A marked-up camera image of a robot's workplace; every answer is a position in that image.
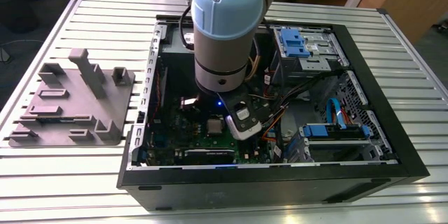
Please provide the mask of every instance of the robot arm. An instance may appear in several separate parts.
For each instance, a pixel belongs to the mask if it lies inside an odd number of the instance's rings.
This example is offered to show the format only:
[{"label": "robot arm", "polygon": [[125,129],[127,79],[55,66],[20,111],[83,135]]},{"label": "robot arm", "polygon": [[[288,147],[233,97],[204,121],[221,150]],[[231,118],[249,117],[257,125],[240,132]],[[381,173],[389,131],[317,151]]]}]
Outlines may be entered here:
[{"label": "robot arm", "polygon": [[195,76],[213,92],[236,89],[245,77],[252,39],[273,0],[192,0]]}]

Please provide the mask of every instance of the metal worktable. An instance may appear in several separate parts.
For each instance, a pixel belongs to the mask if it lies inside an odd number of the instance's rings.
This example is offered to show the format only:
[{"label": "metal worktable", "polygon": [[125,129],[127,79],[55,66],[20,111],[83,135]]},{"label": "metal worktable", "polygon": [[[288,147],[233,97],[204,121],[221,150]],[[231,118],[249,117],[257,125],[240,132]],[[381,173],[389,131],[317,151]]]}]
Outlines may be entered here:
[{"label": "metal worktable", "polygon": [[[40,65],[57,62],[75,68],[67,58],[71,48],[88,48],[91,62],[101,69],[124,66],[136,71],[137,95],[155,17],[180,15],[185,4],[185,0],[71,0],[1,111],[0,139],[16,128],[13,122],[37,89]],[[431,176],[351,204],[148,213],[116,189],[124,141],[113,147],[11,148],[4,140],[0,221],[92,218],[97,223],[99,218],[127,217],[152,223],[448,222],[447,90],[388,15],[373,9],[276,3],[267,18],[348,27]],[[136,118],[137,100],[132,96],[127,121]]]}]

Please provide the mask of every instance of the power supply cable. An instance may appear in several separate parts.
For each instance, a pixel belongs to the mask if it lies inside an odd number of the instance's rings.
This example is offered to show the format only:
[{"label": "power supply cable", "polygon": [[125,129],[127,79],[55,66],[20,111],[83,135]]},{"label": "power supply cable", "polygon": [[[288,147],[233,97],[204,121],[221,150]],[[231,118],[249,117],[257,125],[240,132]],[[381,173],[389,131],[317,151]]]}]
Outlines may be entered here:
[{"label": "power supply cable", "polygon": [[279,68],[280,68],[280,90],[279,90],[279,94],[276,97],[276,103],[279,103],[279,100],[281,98],[283,92],[284,92],[284,88],[285,88],[285,79],[284,79],[284,66],[283,66],[283,62],[281,62],[281,51],[280,51],[280,47],[279,44],[276,43],[276,39],[275,39],[275,33],[273,30],[268,24],[268,21],[265,20],[265,18],[263,18],[263,24],[268,30],[268,33],[273,39],[273,45],[275,45],[275,56],[277,56],[277,60],[279,60]]},{"label": "power supply cable", "polygon": [[184,27],[183,27],[183,24],[184,24],[185,16],[189,13],[189,11],[191,11],[191,5],[188,5],[187,9],[184,10],[183,15],[180,16],[180,19],[179,19],[179,31],[180,31],[180,40],[181,40],[181,43],[184,44],[184,46],[185,46],[187,49],[195,51],[195,44],[187,43],[187,40],[185,40],[185,37],[184,37]]}]

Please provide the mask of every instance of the gray fixture plate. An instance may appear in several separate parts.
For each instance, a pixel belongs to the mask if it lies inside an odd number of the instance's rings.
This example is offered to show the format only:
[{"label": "gray fixture plate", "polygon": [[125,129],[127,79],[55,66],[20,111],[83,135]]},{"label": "gray fixture plate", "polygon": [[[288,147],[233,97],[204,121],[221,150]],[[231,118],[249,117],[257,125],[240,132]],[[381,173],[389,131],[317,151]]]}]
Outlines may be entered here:
[{"label": "gray fixture plate", "polygon": [[[112,79],[112,70],[103,70],[105,81],[103,88],[107,93],[107,97],[96,99],[95,95],[85,85],[85,82],[80,76],[79,70],[64,69],[65,74],[59,74],[57,80],[61,85],[48,85],[41,82],[36,94],[32,98],[31,104],[27,108],[25,115],[29,114],[29,110],[33,106],[59,106],[63,109],[60,116],[71,117],[75,115],[93,115],[96,120],[101,120],[104,125],[113,120],[113,123],[120,131],[120,134],[108,139],[101,140],[95,133],[95,124],[79,125],[76,123],[43,123],[37,125],[28,125],[27,127],[19,123],[16,131],[32,130],[37,137],[29,141],[16,141],[13,137],[9,140],[11,146],[65,146],[65,145],[117,145],[121,141],[121,130],[125,121],[125,112],[128,110],[129,97],[132,92],[132,83],[135,79],[133,72],[128,71],[131,85],[115,86]],[[60,99],[43,99],[39,97],[41,90],[65,89],[68,91],[68,97]],[[87,129],[93,139],[84,141],[73,141],[68,135],[69,130]]]}]

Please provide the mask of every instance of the floor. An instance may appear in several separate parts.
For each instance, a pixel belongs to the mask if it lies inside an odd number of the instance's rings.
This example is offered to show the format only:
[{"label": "floor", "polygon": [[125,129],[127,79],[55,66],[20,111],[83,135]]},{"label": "floor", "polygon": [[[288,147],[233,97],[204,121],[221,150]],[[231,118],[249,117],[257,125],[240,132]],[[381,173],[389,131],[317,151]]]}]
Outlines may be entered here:
[{"label": "floor", "polygon": [[[32,7],[40,20],[39,28],[28,34],[16,35],[0,26],[0,45],[8,41],[21,39],[44,41],[68,1],[69,0],[41,0],[33,2]],[[0,63],[0,108],[3,108],[15,90],[39,48],[39,42],[19,42],[4,47],[7,52],[12,55],[13,60],[7,65]],[[441,82],[448,87],[448,33],[439,34],[435,29],[429,30],[424,38],[416,44],[416,49]]]}]

